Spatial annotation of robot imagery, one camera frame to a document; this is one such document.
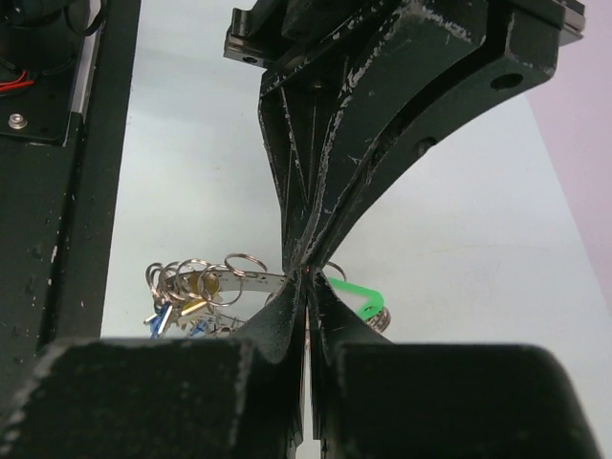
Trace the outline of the green tag key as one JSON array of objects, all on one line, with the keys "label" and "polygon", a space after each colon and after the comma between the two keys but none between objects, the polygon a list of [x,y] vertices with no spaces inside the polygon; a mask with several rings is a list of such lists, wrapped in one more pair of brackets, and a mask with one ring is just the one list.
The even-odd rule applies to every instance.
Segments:
[{"label": "green tag key", "polygon": [[354,300],[357,306],[355,312],[362,320],[368,320],[383,311],[385,301],[380,292],[334,277],[329,277],[328,281],[341,298]]}]

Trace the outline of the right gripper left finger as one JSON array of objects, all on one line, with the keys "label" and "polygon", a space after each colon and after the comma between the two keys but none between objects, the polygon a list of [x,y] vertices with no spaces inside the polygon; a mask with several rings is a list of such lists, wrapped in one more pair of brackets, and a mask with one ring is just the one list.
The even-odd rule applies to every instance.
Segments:
[{"label": "right gripper left finger", "polygon": [[225,339],[70,339],[15,394],[5,458],[292,458],[303,440],[304,287]]}]

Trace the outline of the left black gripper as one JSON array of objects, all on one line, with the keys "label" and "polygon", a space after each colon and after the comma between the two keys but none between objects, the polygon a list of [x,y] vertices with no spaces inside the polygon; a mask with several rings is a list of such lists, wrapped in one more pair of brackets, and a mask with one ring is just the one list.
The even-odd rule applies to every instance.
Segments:
[{"label": "left black gripper", "polygon": [[271,68],[258,114],[281,208],[282,267],[322,268],[431,148],[548,81],[580,1],[259,1],[224,55]]}]

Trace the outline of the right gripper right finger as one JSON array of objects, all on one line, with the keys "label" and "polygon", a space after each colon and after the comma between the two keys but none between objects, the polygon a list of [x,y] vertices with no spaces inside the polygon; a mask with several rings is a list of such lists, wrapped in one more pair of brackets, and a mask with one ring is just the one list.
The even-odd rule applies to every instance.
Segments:
[{"label": "right gripper right finger", "polygon": [[394,343],[322,273],[306,285],[314,435],[325,458],[597,458],[574,387],[522,344]]}]

